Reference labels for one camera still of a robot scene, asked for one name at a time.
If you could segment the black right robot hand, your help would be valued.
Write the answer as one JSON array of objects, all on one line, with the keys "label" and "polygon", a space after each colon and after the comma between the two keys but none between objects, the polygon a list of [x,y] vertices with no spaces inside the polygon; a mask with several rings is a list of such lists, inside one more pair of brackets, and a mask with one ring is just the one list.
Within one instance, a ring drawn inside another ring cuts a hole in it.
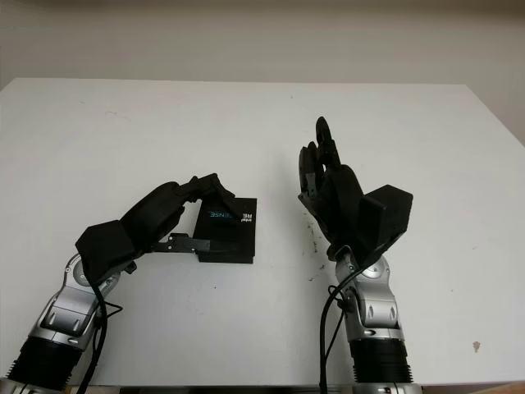
[{"label": "black right robot hand", "polygon": [[316,141],[299,153],[299,200],[329,242],[330,261],[357,241],[358,207],[363,190],[354,171],[340,161],[325,117],[316,121]]}]

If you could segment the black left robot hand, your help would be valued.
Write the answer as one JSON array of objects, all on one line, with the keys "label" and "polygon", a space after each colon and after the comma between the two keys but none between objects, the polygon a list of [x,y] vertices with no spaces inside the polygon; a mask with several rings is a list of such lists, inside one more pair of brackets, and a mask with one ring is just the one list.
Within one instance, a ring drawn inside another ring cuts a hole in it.
[{"label": "black left robot hand", "polygon": [[164,183],[143,197],[120,219],[138,257],[148,253],[170,230],[175,228],[184,212],[184,205],[197,200],[223,203],[236,218],[242,209],[235,195],[219,181],[216,173],[192,177],[181,185],[175,181]]}]

